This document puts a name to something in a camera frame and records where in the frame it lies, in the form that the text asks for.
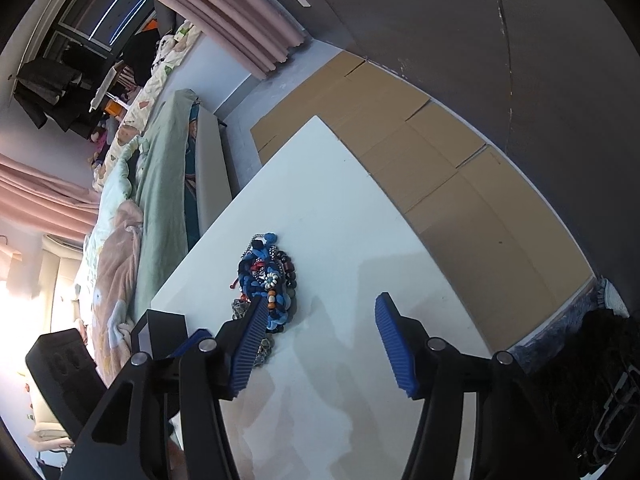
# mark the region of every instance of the metal screw head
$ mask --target metal screw head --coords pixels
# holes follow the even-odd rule
[[[198,343],[198,348],[201,352],[211,352],[216,349],[218,343],[216,343],[215,339],[203,339]]]
[[[445,343],[444,339],[441,339],[439,337],[432,337],[427,341],[427,346],[434,352],[440,352],[447,347],[447,343]]]
[[[509,352],[498,352],[495,355],[501,365],[510,365],[513,363],[513,356]]]
[[[131,364],[134,366],[140,366],[146,363],[146,360],[149,359],[149,356],[144,352],[138,352],[137,354],[133,354],[131,356]]]

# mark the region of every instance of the orange object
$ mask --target orange object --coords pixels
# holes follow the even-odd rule
[[[120,106],[113,99],[109,99],[109,102],[104,107],[104,111],[107,112],[110,116],[113,116],[113,117],[119,116],[122,113],[123,110],[124,110],[124,108],[122,106]]]
[[[148,22],[145,25],[145,28],[143,28],[140,32],[145,32],[146,30],[151,30],[153,28],[158,28],[158,20],[156,20],[155,18]]]

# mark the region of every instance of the white table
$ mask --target white table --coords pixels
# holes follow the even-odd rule
[[[247,389],[222,402],[241,478],[399,479],[422,403],[396,386],[376,296],[389,292],[431,335],[488,356],[478,330],[398,210],[317,117],[220,215],[151,308],[185,314],[190,333],[215,334],[239,295],[229,284],[241,253],[264,232],[296,266],[298,312]],[[469,396],[456,478],[468,478],[474,412]]]

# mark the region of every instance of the cardboard box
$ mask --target cardboard box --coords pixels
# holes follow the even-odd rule
[[[252,128],[262,163],[314,115],[404,214],[489,348],[519,341],[592,275],[509,161],[405,81],[338,54]]]
[[[427,104],[407,122],[455,168],[484,146],[484,140],[436,103]]]
[[[509,348],[558,308],[525,251],[460,174],[406,218],[491,350]]]
[[[591,269],[554,212],[491,146],[459,171],[525,251],[556,305],[562,305],[589,279]]]

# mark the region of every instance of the mattress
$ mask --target mattress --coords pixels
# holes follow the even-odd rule
[[[200,105],[196,137],[196,182],[200,236],[231,204],[218,118]]]

